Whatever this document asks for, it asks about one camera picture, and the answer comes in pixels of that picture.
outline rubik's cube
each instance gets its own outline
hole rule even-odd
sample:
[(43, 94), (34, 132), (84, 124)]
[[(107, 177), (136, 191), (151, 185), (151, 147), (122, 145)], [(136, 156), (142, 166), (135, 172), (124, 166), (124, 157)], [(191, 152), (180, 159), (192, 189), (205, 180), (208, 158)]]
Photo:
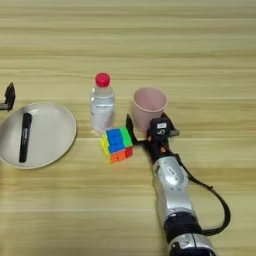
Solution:
[(133, 154), (131, 137), (126, 128), (106, 131), (101, 138), (101, 148), (111, 163), (123, 161)]

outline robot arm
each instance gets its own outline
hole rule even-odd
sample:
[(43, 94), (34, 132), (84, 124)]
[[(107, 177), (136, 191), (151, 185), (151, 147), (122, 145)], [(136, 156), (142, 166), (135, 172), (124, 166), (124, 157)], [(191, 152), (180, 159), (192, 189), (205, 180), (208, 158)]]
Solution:
[[(134, 145), (142, 145), (149, 154), (157, 192), (157, 209), (161, 225), (166, 233), (168, 256), (217, 256), (207, 235), (220, 233), (230, 222), (230, 211), (225, 201), (206, 184), (195, 179), (177, 155), (169, 149), (168, 138), (178, 135), (171, 120), (164, 114), (153, 119), (145, 141), (138, 141), (133, 133), (133, 123), (127, 116), (126, 127)], [(204, 231), (187, 193), (189, 178), (211, 190), (221, 201), (225, 214), (222, 227)]]
[(187, 194), (188, 177), (174, 156), (153, 165), (157, 208), (166, 233), (169, 256), (217, 256), (210, 240), (202, 234)]

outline white plate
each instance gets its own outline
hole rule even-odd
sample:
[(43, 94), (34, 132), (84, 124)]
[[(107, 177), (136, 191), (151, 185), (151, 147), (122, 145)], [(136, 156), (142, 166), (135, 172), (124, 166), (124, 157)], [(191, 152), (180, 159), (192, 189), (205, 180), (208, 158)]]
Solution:
[[(27, 161), (19, 162), (23, 113), (32, 114)], [(13, 113), (0, 127), (0, 159), (16, 168), (34, 169), (59, 159), (72, 145), (76, 121), (65, 107), (35, 103)]]

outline black object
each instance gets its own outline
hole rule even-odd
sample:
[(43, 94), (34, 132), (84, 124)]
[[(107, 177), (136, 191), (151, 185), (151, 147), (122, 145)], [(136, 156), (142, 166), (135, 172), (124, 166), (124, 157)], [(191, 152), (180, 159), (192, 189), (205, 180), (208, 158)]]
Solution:
[(202, 187), (204, 187), (205, 189), (209, 190), (211, 193), (213, 193), (220, 201), (223, 210), (224, 210), (224, 220), (223, 223), (220, 227), (218, 228), (213, 228), (213, 229), (205, 229), (203, 230), (202, 234), (205, 236), (213, 236), (213, 235), (217, 235), (219, 233), (221, 233), (230, 223), (231, 221), (231, 212), (229, 209), (228, 204), (226, 203), (226, 201), (213, 189), (212, 186), (209, 186), (203, 182), (201, 182), (200, 180), (198, 180), (197, 178), (195, 178), (190, 171), (187, 169), (187, 167), (183, 164), (183, 162), (181, 161), (181, 158), (178, 154), (175, 154), (175, 157), (179, 163), (179, 165), (186, 171), (186, 173), (188, 174), (188, 178), (190, 181), (194, 182), (197, 185), (200, 185)]
[(197, 218), (188, 212), (177, 212), (170, 215), (164, 223), (164, 230), (168, 244), (180, 235), (202, 234)]
[[(223, 210), (224, 210), (224, 221), (220, 227), (213, 228), (213, 229), (206, 229), (202, 230), (202, 234), (206, 236), (213, 236), (216, 234), (221, 233), (230, 223), (231, 221), (231, 212), (229, 209), (228, 204), (225, 200), (213, 189), (212, 186), (209, 186), (198, 179), (196, 179), (186, 168), (186, 166), (181, 161), (181, 158), (178, 154), (173, 153), (169, 148), (168, 138), (179, 135), (179, 131), (175, 129), (171, 119), (163, 113), (160, 118), (152, 119), (150, 122), (150, 127), (147, 131), (147, 139), (138, 141), (134, 135), (133, 131), (133, 122), (129, 115), (126, 117), (126, 128), (130, 134), (132, 139), (133, 145), (142, 145), (144, 149), (149, 153), (152, 163), (154, 164), (158, 159), (165, 156), (174, 156), (179, 165), (187, 172), (188, 178), (190, 181), (196, 183), (204, 187), (205, 189), (209, 190), (211, 193), (214, 194), (220, 201)], [(186, 256), (186, 255), (195, 255), (195, 254), (177, 254), (179, 256)]]
[(12, 110), (16, 94), (13, 83), (10, 83), (5, 92), (5, 102), (0, 103), (0, 110)]
[(25, 163), (27, 161), (31, 122), (32, 115), (30, 113), (24, 113), (20, 141), (20, 163)]

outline bottle label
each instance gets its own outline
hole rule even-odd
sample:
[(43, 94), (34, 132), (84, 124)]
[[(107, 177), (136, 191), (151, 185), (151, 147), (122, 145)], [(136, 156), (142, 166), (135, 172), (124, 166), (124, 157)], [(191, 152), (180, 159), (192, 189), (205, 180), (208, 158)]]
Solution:
[(91, 105), (91, 123), (94, 130), (102, 132), (110, 129), (113, 124), (114, 105), (97, 106)]

